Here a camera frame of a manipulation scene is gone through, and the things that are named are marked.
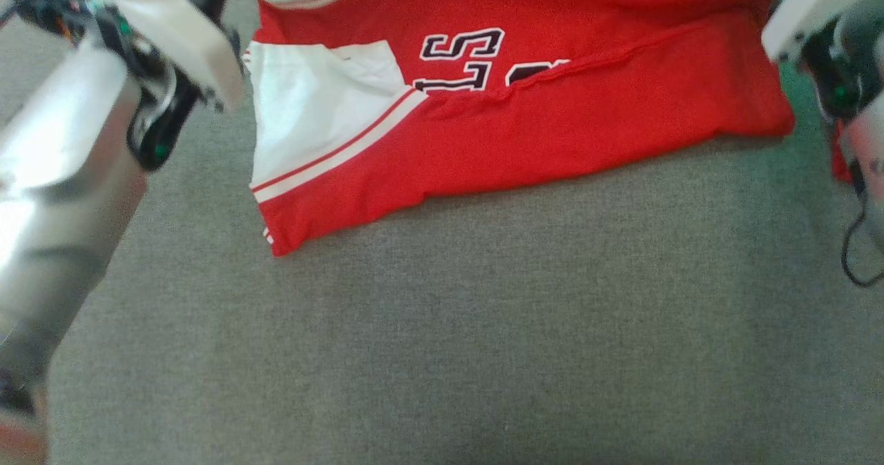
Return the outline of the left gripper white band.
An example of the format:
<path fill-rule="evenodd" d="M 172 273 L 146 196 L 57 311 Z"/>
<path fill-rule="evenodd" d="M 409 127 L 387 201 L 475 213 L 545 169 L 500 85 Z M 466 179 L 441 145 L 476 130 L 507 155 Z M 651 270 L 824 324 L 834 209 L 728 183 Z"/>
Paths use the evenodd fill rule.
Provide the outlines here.
<path fill-rule="evenodd" d="M 225 0 L 95 0 L 173 62 L 222 111 L 239 105 L 245 85 L 239 53 L 220 22 Z"/>

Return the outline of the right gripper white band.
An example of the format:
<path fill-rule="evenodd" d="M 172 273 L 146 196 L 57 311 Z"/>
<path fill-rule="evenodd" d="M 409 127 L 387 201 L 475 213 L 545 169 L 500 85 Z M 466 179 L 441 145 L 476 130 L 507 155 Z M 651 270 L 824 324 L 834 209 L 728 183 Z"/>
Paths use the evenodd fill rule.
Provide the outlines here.
<path fill-rule="evenodd" d="M 762 32 L 765 53 L 770 61 L 798 61 L 811 35 L 863 1 L 780 0 Z"/>

